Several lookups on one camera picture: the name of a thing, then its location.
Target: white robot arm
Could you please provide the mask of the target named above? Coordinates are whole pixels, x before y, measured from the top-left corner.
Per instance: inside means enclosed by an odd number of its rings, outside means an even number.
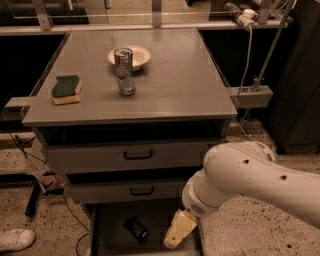
[[[211,148],[203,169],[187,182],[179,210],[164,244],[176,246],[196,226],[229,199],[244,195],[279,207],[320,228],[320,175],[274,163],[273,152],[260,142],[227,143]]]

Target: terrazzo floor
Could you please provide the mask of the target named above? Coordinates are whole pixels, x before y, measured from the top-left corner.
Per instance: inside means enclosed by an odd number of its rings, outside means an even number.
[[[244,136],[236,125],[231,124],[228,141],[260,141],[276,150],[272,137],[260,121],[250,121],[247,132],[250,136]],[[17,134],[23,139],[33,136],[28,132]],[[277,163],[285,167],[320,174],[320,155],[316,148],[289,149],[276,158]],[[23,173],[25,166],[25,156],[15,148],[10,136],[2,132],[0,181],[3,175]],[[77,251],[78,255],[86,255],[89,237],[83,237],[80,242],[79,239],[88,233],[90,221],[82,208],[69,198],[67,191],[66,200],[62,195],[44,196],[41,193],[35,215],[32,218],[24,215],[33,185],[33,181],[0,182],[0,230],[28,228],[36,233],[36,241],[28,249],[0,255],[72,256],[77,255]],[[225,203],[218,212],[201,220],[200,230],[207,256],[320,255],[320,230],[272,205],[247,197]]]

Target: sneaker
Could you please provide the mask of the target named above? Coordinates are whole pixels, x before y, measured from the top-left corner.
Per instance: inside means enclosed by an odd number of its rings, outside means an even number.
[[[29,247],[36,235],[32,230],[13,229],[0,232],[0,251],[20,251]]]

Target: sponge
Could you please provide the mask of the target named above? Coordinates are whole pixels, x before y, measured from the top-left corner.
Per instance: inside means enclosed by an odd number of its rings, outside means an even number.
[[[79,92],[82,88],[77,75],[57,76],[57,83],[51,91],[52,100],[55,104],[68,104],[80,102]]]
[[[178,209],[171,221],[171,226],[167,231],[163,244],[169,249],[175,249],[196,226],[196,217],[186,210]]]

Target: soda can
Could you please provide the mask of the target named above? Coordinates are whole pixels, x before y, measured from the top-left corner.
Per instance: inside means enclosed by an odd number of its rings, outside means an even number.
[[[120,93],[125,96],[134,94],[136,87],[132,74],[132,50],[125,47],[114,50],[114,64]]]

